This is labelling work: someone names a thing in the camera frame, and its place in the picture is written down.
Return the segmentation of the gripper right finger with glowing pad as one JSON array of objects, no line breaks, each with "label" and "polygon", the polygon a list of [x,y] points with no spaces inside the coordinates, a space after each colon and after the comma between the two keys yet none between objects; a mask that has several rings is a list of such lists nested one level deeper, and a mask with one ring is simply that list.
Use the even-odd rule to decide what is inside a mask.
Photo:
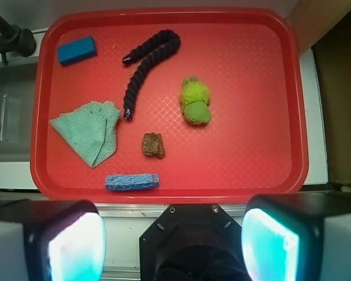
[{"label": "gripper right finger with glowing pad", "polygon": [[351,193],[256,195],[241,242],[251,280],[351,280]]}]

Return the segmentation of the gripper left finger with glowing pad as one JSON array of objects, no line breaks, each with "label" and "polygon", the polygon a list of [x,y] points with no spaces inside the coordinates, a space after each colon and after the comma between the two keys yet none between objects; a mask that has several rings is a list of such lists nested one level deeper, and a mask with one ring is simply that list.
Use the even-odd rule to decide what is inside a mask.
[{"label": "gripper left finger with glowing pad", "polygon": [[0,200],[0,280],[100,280],[105,251],[90,201]]}]

